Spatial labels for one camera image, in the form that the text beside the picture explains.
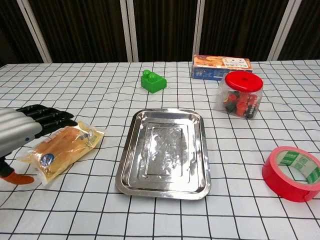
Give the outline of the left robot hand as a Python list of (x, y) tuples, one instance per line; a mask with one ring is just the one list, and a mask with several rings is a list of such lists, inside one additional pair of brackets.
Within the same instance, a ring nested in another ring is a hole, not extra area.
[(74, 127), (74, 115), (40, 104), (18, 109), (0, 109), (0, 179), (14, 185), (26, 185), (34, 178), (17, 174), (7, 162), (6, 156), (25, 144), (64, 127)]

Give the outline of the packaged bread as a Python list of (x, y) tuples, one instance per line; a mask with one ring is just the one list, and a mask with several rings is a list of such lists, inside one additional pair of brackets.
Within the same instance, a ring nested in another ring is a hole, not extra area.
[(32, 147), (17, 160), (33, 165), (43, 185), (47, 185), (70, 165), (93, 150), (105, 133), (79, 121), (66, 126)]

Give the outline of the rectangular metal tray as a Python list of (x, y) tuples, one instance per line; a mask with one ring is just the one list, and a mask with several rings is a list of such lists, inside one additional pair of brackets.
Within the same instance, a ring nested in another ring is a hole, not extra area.
[(190, 109), (134, 114), (115, 185), (126, 195), (201, 200), (211, 190), (203, 118)]

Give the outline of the green toy building block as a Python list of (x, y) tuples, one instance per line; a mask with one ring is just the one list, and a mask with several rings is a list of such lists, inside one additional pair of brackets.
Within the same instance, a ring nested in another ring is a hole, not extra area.
[(167, 80), (155, 72), (145, 69), (140, 77), (141, 87), (154, 94), (167, 87)]

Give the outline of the white grid-pattern tablecloth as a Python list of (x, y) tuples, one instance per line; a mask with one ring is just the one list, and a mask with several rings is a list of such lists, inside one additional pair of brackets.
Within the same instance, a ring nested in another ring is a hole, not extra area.
[[(30, 63), (0, 67), (0, 108), (68, 111), (105, 129), (102, 142), (51, 184), (0, 179), (0, 240), (320, 240), (320, 194), (277, 196), (262, 166), (280, 146), (320, 160), (320, 60), (254, 62), (263, 97), (253, 120), (214, 111), (216, 81), (187, 62)], [(167, 81), (148, 92), (144, 70)], [(204, 120), (212, 187), (196, 201), (128, 196), (115, 185), (132, 116), (183, 108)]]

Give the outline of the dark folding screen with white frames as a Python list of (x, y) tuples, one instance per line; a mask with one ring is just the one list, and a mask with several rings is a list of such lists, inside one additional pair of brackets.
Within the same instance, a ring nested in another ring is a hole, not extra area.
[[(55, 63), (128, 60), (120, 0), (28, 0)], [(198, 0), (133, 0), (138, 59), (192, 58)], [(199, 52), (265, 61), (289, 0), (204, 0)], [(320, 60), (320, 0), (302, 0), (280, 60)], [(0, 0), (0, 67), (42, 63), (17, 0)]]

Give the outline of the orange and blue snack box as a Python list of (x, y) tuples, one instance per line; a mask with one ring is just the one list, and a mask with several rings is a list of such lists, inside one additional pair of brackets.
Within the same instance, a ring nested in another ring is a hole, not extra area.
[(193, 79), (220, 81), (232, 71), (252, 73), (253, 68), (248, 58), (195, 54), (190, 75)]

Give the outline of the clear jar with red lid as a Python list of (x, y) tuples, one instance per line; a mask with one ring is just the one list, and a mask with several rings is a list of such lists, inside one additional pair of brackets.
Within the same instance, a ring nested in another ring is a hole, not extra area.
[(219, 84), (213, 109), (242, 119), (253, 119), (259, 111), (263, 87), (263, 80), (251, 72), (226, 73)]

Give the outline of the red adhesive tape roll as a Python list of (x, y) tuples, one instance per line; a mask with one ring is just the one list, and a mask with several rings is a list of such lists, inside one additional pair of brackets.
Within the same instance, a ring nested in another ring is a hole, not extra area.
[(268, 187), (286, 200), (307, 202), (320, 193), (320, 160), (300, 148), (275, 148), (261, 172)]

